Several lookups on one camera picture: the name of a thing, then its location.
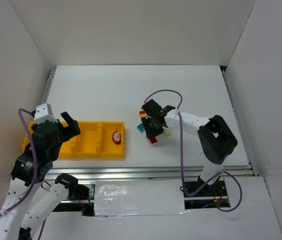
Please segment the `red arched lego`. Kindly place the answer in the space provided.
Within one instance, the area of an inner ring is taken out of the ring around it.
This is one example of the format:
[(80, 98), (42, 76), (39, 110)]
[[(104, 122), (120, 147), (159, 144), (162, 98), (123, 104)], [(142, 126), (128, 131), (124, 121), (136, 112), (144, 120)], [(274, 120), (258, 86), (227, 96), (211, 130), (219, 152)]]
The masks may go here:
[(114, 131), (112, 133), (112, 141), (115, 145), (119, 145), (122, 142), (121, 132), (120, 131)]

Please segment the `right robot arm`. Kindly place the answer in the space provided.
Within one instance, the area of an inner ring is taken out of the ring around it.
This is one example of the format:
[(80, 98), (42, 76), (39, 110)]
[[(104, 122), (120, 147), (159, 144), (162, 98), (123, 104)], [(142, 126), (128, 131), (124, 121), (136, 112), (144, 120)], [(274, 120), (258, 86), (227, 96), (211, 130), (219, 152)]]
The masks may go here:
[(141, 118), (146, 138), (153, 140), (168, 128), (180, 130), (197, 137), (207, 159), (199, 176), (201, 183), (213, 186), (219, 180), (217, 173), (222, 171), (222, 164), (238, 145), (233, 132), (220, 115), (200, 117), (182, 112), (178, 108), (167, 105), (161, 107), (150, 99), (141, 109), (145, 117)]

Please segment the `red yellow lego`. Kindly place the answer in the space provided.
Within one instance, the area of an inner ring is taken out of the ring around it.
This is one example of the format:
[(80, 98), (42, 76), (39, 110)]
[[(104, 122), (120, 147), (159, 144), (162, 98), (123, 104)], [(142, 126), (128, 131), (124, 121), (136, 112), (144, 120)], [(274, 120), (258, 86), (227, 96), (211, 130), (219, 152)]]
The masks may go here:
[(144, 110), (141, 110), (141, 111), (139, 112), (139, 117), (140, 117), (140, 119), (146, 118), (146, 117), (147, 117), (146, 112), (145, 112)]

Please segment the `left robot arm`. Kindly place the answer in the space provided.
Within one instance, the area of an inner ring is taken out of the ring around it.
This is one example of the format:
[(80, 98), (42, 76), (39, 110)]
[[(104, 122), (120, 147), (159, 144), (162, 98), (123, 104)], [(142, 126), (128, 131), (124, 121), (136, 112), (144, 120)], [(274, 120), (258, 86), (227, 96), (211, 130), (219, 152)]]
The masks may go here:
[(65, 199), (88, 200), (90, 189), (76, 177), (62, 173), (32, 208), (30, 203), (41, 187), (62, 144), (81, 133), (79, 123), (65, 111), (61, 117), (66, 126), (46, 109), (30, 113), (35, 123), (28, 127), (19, 109), (20, 120), (29, 143), (16, 159), (6, 198), (0, 210), (0, 240), (31, 240), (41, 235), (48, 216)]

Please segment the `red rectangular lego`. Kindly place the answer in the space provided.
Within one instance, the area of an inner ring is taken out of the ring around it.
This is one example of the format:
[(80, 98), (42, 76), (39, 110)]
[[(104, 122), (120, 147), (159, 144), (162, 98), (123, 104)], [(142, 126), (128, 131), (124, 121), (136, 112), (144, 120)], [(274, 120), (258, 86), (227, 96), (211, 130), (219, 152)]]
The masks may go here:
[(155, 144), (157, 142), (157, 139), (155, 136), (150, 137), (148, 140), (151, 144)]

